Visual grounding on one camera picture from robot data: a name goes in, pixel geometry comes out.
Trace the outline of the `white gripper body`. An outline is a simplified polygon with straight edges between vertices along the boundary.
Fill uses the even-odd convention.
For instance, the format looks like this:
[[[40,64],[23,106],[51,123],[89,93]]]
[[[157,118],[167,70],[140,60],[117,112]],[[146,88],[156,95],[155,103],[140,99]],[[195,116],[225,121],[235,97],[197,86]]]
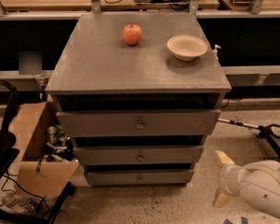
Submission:
[[[218,184],[221,190],[230,196],[238,196],[240,183],[249,172],[239,165],[224,164],[219,171]]]

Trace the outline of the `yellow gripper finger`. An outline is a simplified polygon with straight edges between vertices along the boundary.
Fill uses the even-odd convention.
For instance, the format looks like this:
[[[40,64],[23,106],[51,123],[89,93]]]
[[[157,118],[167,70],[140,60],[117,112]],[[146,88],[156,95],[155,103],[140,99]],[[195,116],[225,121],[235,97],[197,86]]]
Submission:
[[[230,203],[234,198],[235,198],[234,195],[227,194],[222,189],[217,188],[215,197],[213,200],[213,206],[222,208],[225,205],[227,205],[228,203]]]
[[[222,167],[225,164],[234,164],[234,161],[221,150],[215,150],[214,155],[216,158],[217,165]]]

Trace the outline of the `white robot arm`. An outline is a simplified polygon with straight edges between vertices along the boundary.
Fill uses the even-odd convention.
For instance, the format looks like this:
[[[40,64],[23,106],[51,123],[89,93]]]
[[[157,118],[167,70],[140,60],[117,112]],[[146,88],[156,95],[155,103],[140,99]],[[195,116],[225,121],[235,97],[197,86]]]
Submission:
[[[218,188],[213,206],[223,207],[240,197],[251,207],[280,219],[280,162],[266,160],[240,166],[215,150]]]

